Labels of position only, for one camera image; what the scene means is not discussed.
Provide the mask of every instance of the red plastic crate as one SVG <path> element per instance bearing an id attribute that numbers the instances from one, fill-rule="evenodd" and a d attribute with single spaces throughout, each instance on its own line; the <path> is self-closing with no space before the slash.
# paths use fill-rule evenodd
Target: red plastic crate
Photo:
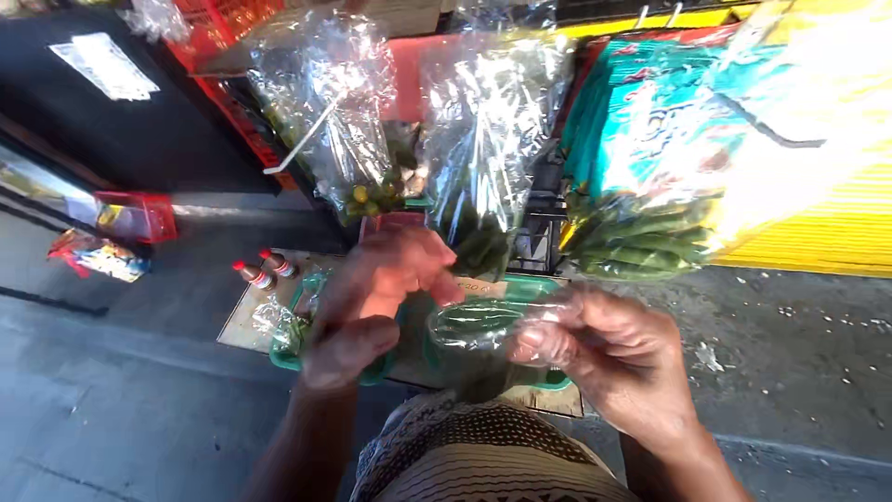
<path id="1" fill-rule="evenodd" d="M 375 235 L 381 229 L 424 226 L 424 213 L 397 212 L 380 216 L 363 216 L 362 226 L 359 228 L 359 242 Z"/>
<path id="2" fill-rule="evenodd" d="M 136 240 L 155 244 L 177 238 L 177 225 L 173 219 L 170 197 L 144 192 L 95 192 L 94 196 L 108 205 L 132 207 L 145 217 L 145 236 Z"/>

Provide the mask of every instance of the wooden board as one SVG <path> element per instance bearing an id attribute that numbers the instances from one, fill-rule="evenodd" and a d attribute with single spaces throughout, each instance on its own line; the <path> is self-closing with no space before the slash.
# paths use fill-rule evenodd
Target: wooden board
<path id="1" fill-rule="evenodd" d="M 342 261 L 342 256 L 321 255 L 293 251 L 289 249 L 274 249 L 281 253 L 292 263 L 300 267 L 301 272 L 312 270 L 315 266 L 320 268 L 337 268 Z M 300 279 L 279 280 L 276 285 L 276 295 L 279 303 L 290 305 L 294 292 L 297 290 Z M 504 284 L 494 287 L 504 295 Z M 271 340 L 263 336 L 253 328 L 252 314 L 258 305 L 267 301 L 268 293 L 257 288 L 245 289 L 238 304 L 229 315 L 229 319 L 220 331 L 217 341 L 232 347 L 247 348 L 267 354 Z M 424 296 L 416 294 L 407 299 L 401 309 L 400 344 L 394 349 L 394 363 L 388 379 L 401 383 L 407 383 L 425 389 L 442 389 L 446 386 L 446 380 L 431 367 L 424 354 L 424 319 L 430 311 L 428 304 L 424 303 Z M 563 390 L 543 390 L 527 385 L 515 386 L 502 397 L 521 406 L 529 407 L 536 411 L 552 414 L 562 414 L 571 417 L 583 416 L 582 396 L 574 384 Z"/>
<path id="2" fill-rule="evenodd" d="M 291 263 L 296 264 L 301 272 L 308 270 L 313 265 L 326 266 L 341 260 L 340 256 L 321 255 L 318 253 L 293 251 L 291 249 L 274 248 L 273 251 L 280 253 L 291 261 Z M 270 272 L 265 264 L 263 264 L 262 267 L 267 272 Z M 278 302 L 282 305 L 290 305 L 294 297 L 294 291 L 297 290 L 297 287 L 300 284 L 300 278 L 294 280 L 279 279 L 276 283 L 275 290 Z M 270 294 L 266 291 L 254 288 L 247 283 L 245 283 L 245 285 L 246 288 L 244 293 L 242 293 L 242 297 L 238 299 L 238 303 L 235 304 L 235 309 L 233 309 L 232 313 L 229 315 L 226 324 L 223 325 L 223 329 L 220 330 L 220 334 L 217 336 L 217 341 L 224 345 L 247 348 L 249 350 L 256 350 L 268 354 L 272 340 L 254 329 L 252 315 L 254 314 L 254 310 L 260 304 L 267 303 Z"/>

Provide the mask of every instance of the black and white patterned fabric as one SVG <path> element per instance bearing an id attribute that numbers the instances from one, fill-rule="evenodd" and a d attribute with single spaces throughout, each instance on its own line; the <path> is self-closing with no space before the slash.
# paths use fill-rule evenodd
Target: black and white patterned fabric
<path id="1" fill-rule="evenodd" d="M 391 414 L 359 456 L 351 501 L 634 500 L 598 458 L 508 402 L 417 396 Z"/>

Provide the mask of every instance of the price tag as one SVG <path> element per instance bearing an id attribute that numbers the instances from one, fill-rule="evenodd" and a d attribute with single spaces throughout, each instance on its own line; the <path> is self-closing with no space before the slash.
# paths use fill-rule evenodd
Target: price tag
<path id="1" fill-rule="evenodd" d="M 466 295 L 471 297 L 504 298 L 505 290 L 508 288 L 508 283 L 505 281 L 487 282 L 469 277 L 457 277 L 455 282 L 465 290 Z"/>

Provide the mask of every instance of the market stall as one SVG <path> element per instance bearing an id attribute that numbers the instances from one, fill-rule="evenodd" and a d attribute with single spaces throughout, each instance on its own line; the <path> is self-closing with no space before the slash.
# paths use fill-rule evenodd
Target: market stall
<path id="1" fill-rule="evenodd" d="M 255 5 L 235 29 L 242 18 L 213 5 L 201 22 L 183 5 L 152 5 L 163 8 L 136 7 L 138 28 L 174 48 L 262 172 L 302 190 L 326 225 L 345 234 L 424 225 L 458 256 L 458 280 L 500 291 L 451 318 L 405 304 L 408 345 L 370 368 L 367 383 L 459 385 L 486 366 L 478 358 L 503 360 L 512 322 L 564 280 L 769 264 L 753 250 L 771 243 L 772 226 L 795 225 L 892 164 L 878 127 L 892 111 L 892 64 L 853 55 L 855 33 L 888 25 L 892 12 L 878 3 L 623 3 L 586 16 L 549 0 L 467 0 L 438 16 L 434 34 L 408 38 L 371 13 L 325 6 Z M 295 253 L 284 251 L 301 269 L 293 280 L 236 266 L 251 286 L 219 341 L 297 370 L 312 343 L 313 289 L 338 260 Z M 867 261 L 776 264 L 888 273 L 886 250 Z M 496 312 L 504 325 L 487 323 Z M 438 356 L 445 347 L 450 356 Z M 582 412 L 566 377 L 520 371 L 493 373 L 561 393 L 560 413 Z"/>

